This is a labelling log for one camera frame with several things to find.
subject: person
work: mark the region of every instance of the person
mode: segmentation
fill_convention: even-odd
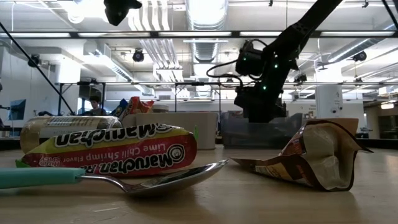
[[[91,106],[93,107],[93,109],[89,111],[90,115],[92,115],[92,116],[105,116],[106,115],[106,110],[101,109],[101,107],[100,107],[100,101],[101,101],[101,98],[99,96],[91,96],[90,97],[90,103],[91,103]]]

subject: security camera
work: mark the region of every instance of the security camera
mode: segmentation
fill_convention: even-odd
[[[32,67],[32,68],[35,68],[36,66],[35,66],[35,64],[37,65],[37,66],[42,66],[42,61],[40,60],[40,55],[39,54],[32,54],[31,56],[30,56],[30,58],[32,59],[32,60],[29,60],[29,61],[27,61],[27,64],[30,66],[30,67]]]
[[[104,0],[105,14],[108,22],[114,26],[119,25],[127,16],[130,9],[139,9],[141,2],[137,0]]]
[[[363,62],[366,60],[366,57],[367,57],[366,53],[364,51],[362,51],[362,52],[354,55],[353,60],[355,62]]]
[[[144,53],[142,53],[142,49],[136,49],[136,51],[132,55],[132,59],[135,62],[142,62],[144,60]]]

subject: red label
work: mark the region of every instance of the red label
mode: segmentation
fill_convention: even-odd
[[[32,153],[22,161],[31,167],[81,167],[87,174],[127,177],[183,168],[193,162],[196,154],[196,140],[189,134],[75,152]]]

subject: desk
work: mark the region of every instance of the desk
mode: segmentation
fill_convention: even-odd
[[[195,165],[229,156],[267,159],[278,151],[200,151]],[[20,151],[1,151],[13,166]],[[0,190],[0,223],[396,223],[398,151],[358,153],[350,192],[318,192],[243,171],[231,161],[173,196],[136,200],[102,182]]]

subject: ceiling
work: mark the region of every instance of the ceiling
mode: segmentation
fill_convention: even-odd
[[[68,20],[67,11],[62,9],[62,4],[57,1],[43,3],[40,1],[2,1],[0,0],[0,21],[13,31],[25,32],[55,32],[55,31],[112,31],[130,30],[127,19],[115,27],[106,23],[100,17],[86,17],[81,23],[73,24]],[[225,30],[284,30],[299,20],[314,0],[277,1],[269,7],[269,1],[230,0],[226,16]],[[380,25],[391,22],[381,1],[369,0],[369,6],[362,8],[364,0],[347,0],[340,5],[318,28],[318,30],[380,30]],[[169,0],[169,26],[172,30],[187,30],[187,19],[184,0]],[[274,39],[262,39],[271,43]],[[317,55],[333,53],[356,39],[310,39],[302,50],[298,64],[307,62],[303,60]],[[20,40],[25,47],[60,47],[83,61],[83,77],[95,77],[99,80],[115,81],[115,74],[101,65],[87,62],[82,46],[86,40]],[[107,44],[112,50],[112,58],[129,70],[139,81],[154,82],[152,75],[153,61],[145,55],[143,62],[134,62],[132,53],[136,48],[141,48],[137,39],[100,39],[98,45]],[[183,43],[182,39],[173,40],[178,61],[183,68],[183,77],[189,78],[193,74],[192,54],[190,44]],[[239,48],[244,39],[228,39],[228,43],[220,44],[217,58],[214,62],[228,62],[238,56]],[[254,44],[261,49],[261,44]],[[374,72],[385,66],[395,63],[398,56],[398,39],[386,39],[365,50],[368,59],[364,62],[343,62],[342,75],[345,80],[352,81],[354,76]],[[234,72],[234,66],[225,66],[216,70],[216,74]],[[303,72],[309,80],[313,79],[314,68],[309,66]],[[378,82],[387,77],[398,77],[398,69],[380,73],[367,79],[367,82]]]

